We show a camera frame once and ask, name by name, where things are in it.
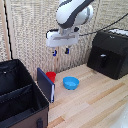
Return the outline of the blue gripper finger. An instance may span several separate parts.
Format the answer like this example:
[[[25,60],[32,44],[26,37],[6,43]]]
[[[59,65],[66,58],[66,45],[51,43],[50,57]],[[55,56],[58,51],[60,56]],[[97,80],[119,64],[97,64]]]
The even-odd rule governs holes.
[[[56,50],[56,48],[53,48],[52,55],[53,55],[54,57],[57,55],[57,50]]]
[[[66,47],[66,50],[65,50],[65,54],[69,54],[70,53],[70,47]]]

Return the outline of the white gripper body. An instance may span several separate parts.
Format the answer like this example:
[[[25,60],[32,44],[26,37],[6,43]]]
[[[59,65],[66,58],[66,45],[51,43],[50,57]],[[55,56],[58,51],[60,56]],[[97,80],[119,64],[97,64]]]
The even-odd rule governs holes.
[[[63,31],[60,31],[59,29],[52,29],[46,33],[46,45],[52,48],[73,45],[76,44],[78,40],[79,33],[77,27]]]

